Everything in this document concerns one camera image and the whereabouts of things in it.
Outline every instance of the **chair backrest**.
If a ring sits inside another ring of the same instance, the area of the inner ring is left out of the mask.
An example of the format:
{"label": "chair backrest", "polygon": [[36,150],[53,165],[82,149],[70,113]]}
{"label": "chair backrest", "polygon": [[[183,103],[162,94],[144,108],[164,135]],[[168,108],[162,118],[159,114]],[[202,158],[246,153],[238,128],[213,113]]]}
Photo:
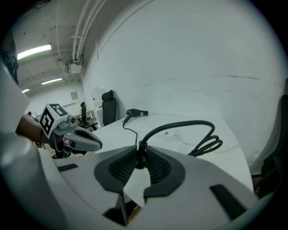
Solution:
{"label": "chair backrest", "polygon": [[115,122],[116,118],[116,99],[113,98],[113,91],[110,90],[102,95],[103,124],[109,125]]}
{"label": "chair backrest", "polygon": [[86,104],[85,104],[85,102],[82,102],[80,106],[82,107],[82,109],[81,109],[81,122],[84,123],[85,125],[87,125],[88,121],[87,121],[87,117],[86,117]]}

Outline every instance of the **air conditioning unit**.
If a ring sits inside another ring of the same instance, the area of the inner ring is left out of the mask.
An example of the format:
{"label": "air conditioning unit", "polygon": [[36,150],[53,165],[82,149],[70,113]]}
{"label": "air conditioning unit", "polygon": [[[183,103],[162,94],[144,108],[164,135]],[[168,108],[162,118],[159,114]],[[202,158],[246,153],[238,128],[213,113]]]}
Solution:
{"label": "air conditioning unit", "polygon": [[77,64],[68,64],[68,73],[69,74],[80,74],[82,65]]}

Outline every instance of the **ceiling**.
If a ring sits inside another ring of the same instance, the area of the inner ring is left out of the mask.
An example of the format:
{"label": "ceiling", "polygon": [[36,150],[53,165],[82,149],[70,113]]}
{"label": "ceiling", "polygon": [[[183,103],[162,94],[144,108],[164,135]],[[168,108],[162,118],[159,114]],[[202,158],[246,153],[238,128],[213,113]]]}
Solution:
{"label": "ceiling", "polygon": [[[84,3],[85,0],[52,0],[45,7],[19,18],[14,25],[12,31],[17,53],[45,44],[52,46],[52,50],[33,54],[18,61],[18,81],[22,90],[29,88],[28,92],[31,92],[50,86],[51,84],[42,85],[41,83],[58,77],[62,77],[67,82],[80,80],[80,74],[67,73],[65,62],[72,59],[73,39],[71,35],[75,33]],[[62,65],[57,49],[56,20],[58,21],[58,42]]]}

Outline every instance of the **poster on wall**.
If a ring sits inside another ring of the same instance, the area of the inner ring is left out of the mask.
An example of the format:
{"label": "poster on wall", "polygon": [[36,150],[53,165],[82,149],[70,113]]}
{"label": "poster on wall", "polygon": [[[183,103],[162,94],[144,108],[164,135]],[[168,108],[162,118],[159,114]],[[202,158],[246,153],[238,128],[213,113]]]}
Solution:
{"label": "poster on wall", "polygon": [[72,100],[77,100],[77,99],[78,99],[78,94],[77,94],[77,92],[72,92],[72,93],[71,93],[71,98],[72,98]]}

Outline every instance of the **power cord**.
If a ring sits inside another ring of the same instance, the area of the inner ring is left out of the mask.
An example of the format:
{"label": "power cord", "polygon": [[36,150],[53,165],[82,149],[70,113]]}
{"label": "power cord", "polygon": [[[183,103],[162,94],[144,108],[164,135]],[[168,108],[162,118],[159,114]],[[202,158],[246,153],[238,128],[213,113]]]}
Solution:
{"label": "power cord", "polygon": [[135,145],[137,145],[137,137],[138,137],[138,133],[135,132],[134,130],[130,129],[130,128],[125,128],[125,127],[124,127],[124,125],[126,124],[125,121],[122,121],[122,123],[123,123],[123,125],[122,125],[123,129],[128,129],[128,130],[130,130],[130,131],[132,131],[132,132],[134,132],[134,133],[136,134]]}
{"label": "power cord", "polygon": [[[165,124],[165,125],[162,125],[158,128],[153,129],[148,134],[146,134],[146,136],[143,138],[142,141],[139,142],[139,151],[140,152],[145,151],[146,146],[148,145],[147,140],[150,137],[152,137],[153,135],[155,135],[156,133],[161,132],[161,131],[166,130],[166,129],[170,129],[170,128],[177,128],[177,127],[190,126],[190,125],[207,125],[207,126],[211,127],[211,130],[200,141],[200,143],[198,145],[196,145],[196,147],[188,155],[195,156],[195,157],[201,156],[203,154],[212,152],[212,151],[220,148],[221,145],[223,144],[223,141],[219,140],[219,137],[217,135],[211,136],[211,134],[215,131],[214,124],[212,124],[209,121],[204,121],[204,120],[191,120],[191,121],[181,121],[181,122],[175,122],[175,123],[171,123],[171,124]],[[213,139],[215,139],[215,140],[206,144],[205,146],[201,147],[204,143],[206,143],[210,140],[213,140]]]}

